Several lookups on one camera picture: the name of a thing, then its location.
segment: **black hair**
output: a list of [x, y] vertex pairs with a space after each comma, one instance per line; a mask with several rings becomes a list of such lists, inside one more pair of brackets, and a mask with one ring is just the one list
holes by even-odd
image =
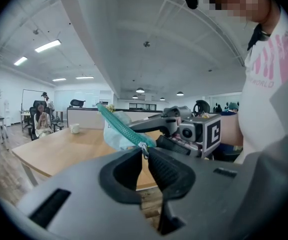
[[39, 121], [39, 118], [40, 118], [40, 115], [41, 115], [39, 110], [38, 110], [39, 105], [42, 105], [44, 107], [44, 105], [41, 104], [41, 103], [37, 103], [36, 104], [36, 107], [35, 107], [35, 109], [36, 109], [36, 121]]

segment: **whiteboard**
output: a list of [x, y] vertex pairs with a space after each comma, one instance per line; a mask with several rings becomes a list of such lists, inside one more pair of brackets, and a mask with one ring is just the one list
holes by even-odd
[[23, 110], [29, 110], [34, 101], [43, 101], [44, 97], [42, 97], [43, 92], [38, 90], [24, 90], [23, 93]]

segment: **white cup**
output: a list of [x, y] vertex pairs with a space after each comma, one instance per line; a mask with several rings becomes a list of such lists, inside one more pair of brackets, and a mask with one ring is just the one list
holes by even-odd
[[79, 123], [70, 124], [69, 128], [70, 128], [70, 132], [72, 134], [78, 134], [79, 133], [79, 130], [80, 130]]

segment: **black chair back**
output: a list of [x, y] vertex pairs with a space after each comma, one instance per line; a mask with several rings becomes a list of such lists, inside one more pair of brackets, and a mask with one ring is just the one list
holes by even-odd
[[44, 100], [35, 100], [34, 104], [33, 104], [33, 107], [37, 108], [37, 106], [39, 106], [39, 104], [44, 105], [44, 108], [47, 107], [47, 103]]
[[46, 107], [46, 108], [45, 108], [45, 112], [46, 112], [48, 115], [50, 115], [50, 108], [49, 108], [49, 107]]
[[195, 116], [201, 115], [203, 112], [209, 113], [210, 112], [210, 106], [206, 101], [204, 101], [202, 99], [197, 100], [196, 104], [194, 106], [193, 112], [194, 112]]
[[29, 112], [30, 112], [30, 117], [31, 117], [31, 119], [32, 119], [32, 134], [35, 134], [35, 130], [36, 130], [36, 127], [35, 127], [36, 108], [32, 106], [32, 107], [29, 109]]
[[72, 105], [74, 107], [82, 108], [84, 105], [84, 102], [85, 102], [85, 100], [72, 99], [72, 101], [70, 102], [70, 105]]

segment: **window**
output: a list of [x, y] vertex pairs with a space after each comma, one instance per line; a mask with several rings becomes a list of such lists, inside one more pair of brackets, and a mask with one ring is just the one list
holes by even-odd
[[100, 102], [104, 107], [107, 107], [108, 106], [108, 101], [101, 101]]
[[156, 111], [156, 104], [129, 103], [129, 109]]

